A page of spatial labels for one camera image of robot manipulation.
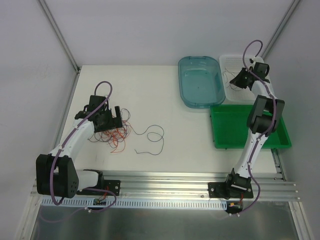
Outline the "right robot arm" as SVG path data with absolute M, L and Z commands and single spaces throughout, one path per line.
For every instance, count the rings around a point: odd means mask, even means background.
M 226 197 L 241 198 L 252 189 L 253 167 L 258 155 L 279 125 L 285 101 L 276 97 L 272 84 L 267 79 L 270 67 L 266 63 L 252 61 L 230 81 L 239 88 L 248 88 L 255 96 L 247 118 L 248 136 L 236 166 L 228 174 L 224 185 Z

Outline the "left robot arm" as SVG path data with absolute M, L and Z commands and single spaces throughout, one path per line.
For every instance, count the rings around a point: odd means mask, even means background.
M 89 103 L 79 111 L 73 125 L 62 142 L 48 154 L 36 159 L 36 189 L 38 194 L 52 198 L 73 198 L 76 194 L 95 195 L 106 189 L 100 170 L 75 168 L 75 160 L 84 143 L 94 134 L 123 126 L 121 110 L 109 108 L 104 96 L 91 95 Z

